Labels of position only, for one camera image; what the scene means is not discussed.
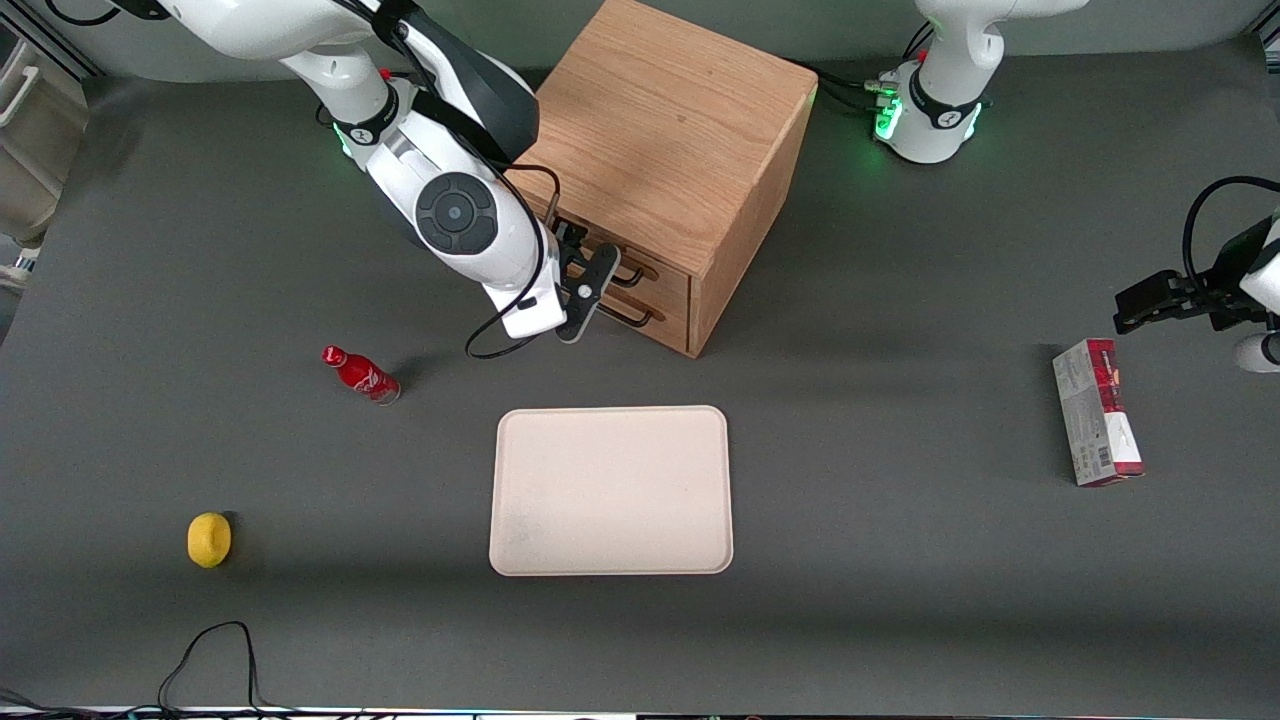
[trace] cardboard box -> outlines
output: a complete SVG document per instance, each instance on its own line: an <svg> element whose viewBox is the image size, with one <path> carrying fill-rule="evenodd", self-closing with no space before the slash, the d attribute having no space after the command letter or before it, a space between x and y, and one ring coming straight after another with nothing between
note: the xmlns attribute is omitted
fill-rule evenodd
<svg viewBox="0 0 1280 720"><path fill-rule="evenodd" d="M1075 484L1103 487L1146 470L1120 400L1114 340L1085 340L1053 359Z"/></svg>

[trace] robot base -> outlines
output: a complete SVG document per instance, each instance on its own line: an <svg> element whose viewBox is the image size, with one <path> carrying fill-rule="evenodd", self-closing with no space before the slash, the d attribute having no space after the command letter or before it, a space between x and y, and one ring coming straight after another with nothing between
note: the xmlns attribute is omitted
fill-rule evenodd
<svg viewBox="0 0 1280 720"><path fill-rule="evenodd" d="M915 60L902 63L897 69L881 73L881 83L904 88L919 67ZM982 113L982 104L978 104L968 118L956 113L954 127L938 129L910 92L895 91L888 97L888 105L876 115L873 136L902 158L923 165L942 163L955 155L960 145L973 137L974 123Z"/></svg>

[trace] black wire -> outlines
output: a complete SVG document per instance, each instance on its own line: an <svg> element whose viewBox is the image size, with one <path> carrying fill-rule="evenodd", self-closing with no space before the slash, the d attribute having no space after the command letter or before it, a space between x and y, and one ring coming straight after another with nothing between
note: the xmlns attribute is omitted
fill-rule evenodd
<svg viewBox="0 0 1280 720"><path fill-rule="evenodd" d="M403 55L410 61L411 65L413 65L413 72L417 73L419 87L421 87L428 92L438 95L435 90L435 74L433 74L431 70L426 69L426 65L422 64L422 60L419 59L419 56L413 53L413 50L410 49L408 42L404 41L404 37L401 36L399 31L403 28L404 26L401 26L399 28L397 28L396 32L392 33L392 42L396 44L396 50L401 55Z"/></svg>
<svg viewBox="0 0 1280 720"><path fill-rule="evenodd" d="M911 41L906 44L906 50L902 51L902 59L910 59L911 55L914 55L915 51L919 50L931 37L933 37L933 23L925 20L925 23L915 31L915 35L911 36Z"/></svg>
<svg viewBox="0 0 1280 720"><path fill-rule="evenodd" d="M1276 13L1280 13L1280 6L1272 8L1271 12L1267 13L1267 15L1265 18L1262 18L1261 20L1258 20L1257 23L1253 24L1253 29L1251 29L1249 32L1258 32L1258 31L1261 31L1263 27L1266 27L1267 23L1271 22L1271 18L1276 17Z"/></svg>
<svg viewBox="0 0 1280 720"><path fill-rule="evenodd" d="M554 184L554 188L552 191L552 196L553 197L559 197L559 193L561 193L559 176L556 174L556 170L548 168L547 165L531 165L529 163L513 163L511 165L504 165L503 169L504 170L530 170L530 172L535 172L535 173L543 173L544 176L552 178L552 184Z"/></svg>
<svg viewBox="0 0 1280 720"><path fill-rule="evenodd" d="M324 119L325 115L329 115L328 120ZM316 124L326 128L333 128L333 113L330 113L329 109L324 106L324 102L316 105Z"/></svg>
<svg viewBox="0 0 1280 720"><path fill-rule="evenodd" d="M1190 210L1187 211L1187 223L1183 225L1183 269L1187 272L1187 277L1192 281L1192 286L1196 288L1196 292L1204 299L1204 304L1208 305L1211 310L1235 320L1248 322L1248 318L1240 316L1238 313L1222 304L1217 297L1208 293L1208 290L1204 287L1204 282L1196 274L1196 259L1192 258L1192 237L1196 233L1196 218L1199 215L1201 208L1204 206L1204 201L1207 201L1211 195L1229 184L1252 184L1254 187L1270 190L1271 192L1280 192L1280 182L1254 176L1231 176L1215 181L1208 187L1202 190L1199 196L1196 197L1196 201L1192 202Z"/></svg>
<svg viewBox="0 0 1280 720"><path fill-rule="evenodd" d="M876 113L879 110L878 108L868 105L865 102L859 102L851 97L845 97L844 95L836 92L836 88L831 87L829 85L819 83L818 88L822 90L827 95L827 97L831 97L836 102L840 102L841 105L851 110L858 110L859 113Z"/></svg>
<svg viewBox="0 0 1280 720"><path fill-rule="evenodd" d="M838 85L840 87L847 87L849 90L863 90L863 83L854 82L851 79L845 79L837 76L836 73L819 68L818 65L805 63L804 60L795 60L792 58L787 58L787 61L795 65L800 65L801 68L818 76L819 79L824 79L832 85Z"/></svg>
<svg viewBox="0 0 1280 720"><path fill-rule="evenodd" d="M333 1L338 5L342 5L342 8L348 13L352 13L369 23L372 23L374 12L366 8L364 4L361 4L360 0L333 0Z"/></svg>
<svg viewBox="0 0 1280 720"><path fill-rule="evenodd" d="M84 707L58 707L58 706L40 705L38 702L32 701L27 696L19 693L17 691L12 691L9 688L4 688L4 687L0 687L0 701L4 701L6 703L14 705L14 706L22 706L22 707L29 707L32 710L37 710L40 712L32 714L32 715L24 715L24 717L38 717L41 720L56 720L56 719L70 719L70 720L120 720L123 717L127 717L132 712L137 712L140 710L146 710L147 707L156 707L154 705L136 705L136 706L133 706L133 707L131 707L128 710L123 710L120 712L114 712L114 714L110 714L110 715L104 715L101 712L97 712L96 710L88 710L88 708L84 708Z"/></svg>
<svg viewBox="0 0 1280 720"><path fill-rule="evenodd" d="M495 168L494 164L488 158L485 158L484 155L480 155L476 151L476 149L472 147L471 143L465 137L458 137L458 140L462 142L462 145L465 147L467 147L470 150L470 152L472 155L475 155L476 158L479 158L480 161L484 163L485 167L489 168L489 172L492 172L494 176L497 176L497 178L499 181L502 181L502 184L507 186L507 190L509 190L511 193L516 196L516 200L520 201L520 206L525 210L525 215L529 218L529 225L534 231L534 242L538 246L536 247L538 266L534 268L534 274L530 275L529 282L525 283L525 287L524 287L524 290L520 291L520 295L517 295L515 297L515 300L512 300L511 302L508 302L506 307L503 307L502 310L494 313L488 320L485 320L484 323L481 323L480 327L477 327L471 333L471 336L467 338L466 343L462 345L462 351L466 352L467 357L471 357L474 360L497 360L499 357L504 357L507 355L511 355L512 352L515 352L515 351L525 347L526 345L529 345L530 342L534 342L534 340L538 338L536 334L521 338L521 340L516 341L513 345L508 345L507 347L504 347L504 348L502 348L502 350L499 350L497 352L475 352L475 351L471 350L471 346L475 343L475 341L481 334L485 333L485 331L488 331L489 328L492 328L494 324L497 324L499 320L502 320L507 315L507 313L511 313L517 305L520 305L521 302L524 302L525 297L527 297L529 293L534 290L534 286L538 284L538 278L543 274L543 265L547 261L547 247L543 243L543 229L541 229L543 224L540 222L538 222L538 218L534 215L532 208L529 206L529 202L525 201L525 196L520 193L520 191L516 188L516 186L511 184L511 181L507 179L507 176L504 176L500 170L498 170L498 168ZM557 192L558 192L559 191L559 177L556 177L556 173L552 172L549 168L547 170L554 178L554 181L556 181L556 188L557 188Z"/></svg>
<svg viewBox="0 0 1280 720"><path fill-rule="evenodd" d="M196 634L196 637L192 638L189 643L187 643L187 650L183 651L182 660L179 660L178 665L174 666L174 669L169 673L169 675L160 682L160 687L156 689L156 706L165 712L177 711L175 707L169 705L169 687L178 678L178 675L182 674L183 669L187 667L187 661L191 660L191 653L193 650L196 650L196 646L200 644L200 641L204 639L204 637L207 635L209 633L228 626L239 628L241 633L244 634L244 650L248 652L248 693L247 693L248 706L262 716L287 717L284 715L270 712L262 708L264 705L275 707L283 707L283 706L268 702L266 698L262 697L262 692L259 689L257 655L253 652L253 638L252 635L250 635L248 625L246 625L239 620L228 620L225 623L218 623L216 625L210 625L204 630L201 630L198 634ZM288 710L296 710L296 708L291 707Z"/></svg>
<svg viewBox="0 0 1280 720"><path fill-rule="evenodd" d="M67 24L72 24L72 26L76 26L76 27L95 27L95 26L100 26L100 24L111 22L111 19L114 19L115 15L120 14L120 9L119 8L111 8L110 10L102 13L101 15L99 15L96 18L87 18L87 19L84 19L84 18L73 18L73 17L68 15L67 13L63 13L61 10L59 10L58 5L54 5L54 0L45 0L45 5L49 5L49 12L52 13L55 17L58 17L58 19L63 20Z"/></svg>

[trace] red bottle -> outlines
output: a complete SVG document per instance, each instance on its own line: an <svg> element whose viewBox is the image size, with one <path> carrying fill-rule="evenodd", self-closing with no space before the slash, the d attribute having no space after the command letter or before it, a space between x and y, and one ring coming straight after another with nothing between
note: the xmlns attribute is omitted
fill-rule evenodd
<svg viewBox="0 0 1280 720"><path fill-rule="evenodd" d="M399 383L364 355L351 355L337 345L324 348L325 365L338 369L338 377L351 389L379 405L390 405L399 397Z"/></svg>

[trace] lemon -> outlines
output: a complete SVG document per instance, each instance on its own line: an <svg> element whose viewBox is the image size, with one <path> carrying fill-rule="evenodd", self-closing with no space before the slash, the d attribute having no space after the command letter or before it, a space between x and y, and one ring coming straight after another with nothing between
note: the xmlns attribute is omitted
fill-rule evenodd
<svg viewBox="0 0 1280 720"><path fill-rule="evenodd" d="M216 568L232 550L232 524L218 512L196 515L187 528L187 555L201 568Z"/></svg>

